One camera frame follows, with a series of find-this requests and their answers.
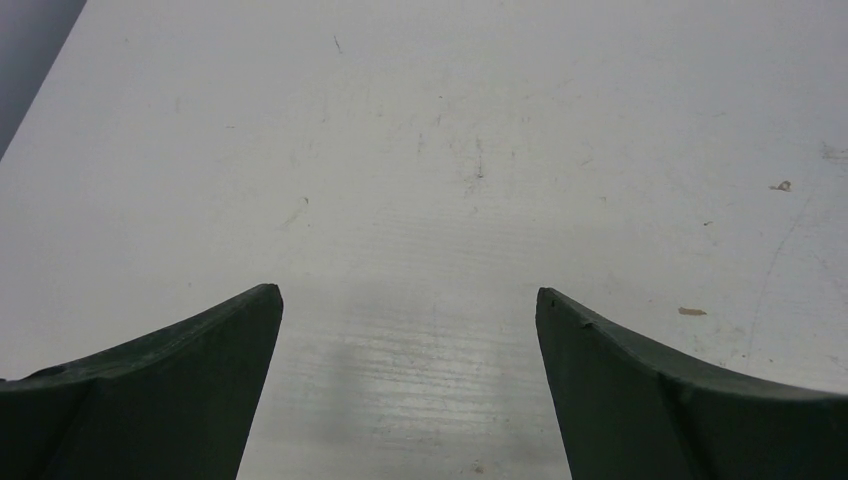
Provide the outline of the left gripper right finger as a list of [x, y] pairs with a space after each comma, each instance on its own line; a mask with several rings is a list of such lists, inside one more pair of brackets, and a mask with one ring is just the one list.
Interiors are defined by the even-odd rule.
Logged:
[[535, 324], [575, 479], [843, 479], [847, 398], [737, 373], [543, 287]]

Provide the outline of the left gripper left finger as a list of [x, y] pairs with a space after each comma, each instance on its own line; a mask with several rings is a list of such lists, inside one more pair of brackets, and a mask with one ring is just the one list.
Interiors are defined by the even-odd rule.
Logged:
[[234, 479], [283, 299], [257, 285], [136, 339], [1, 384], [5, 479]]

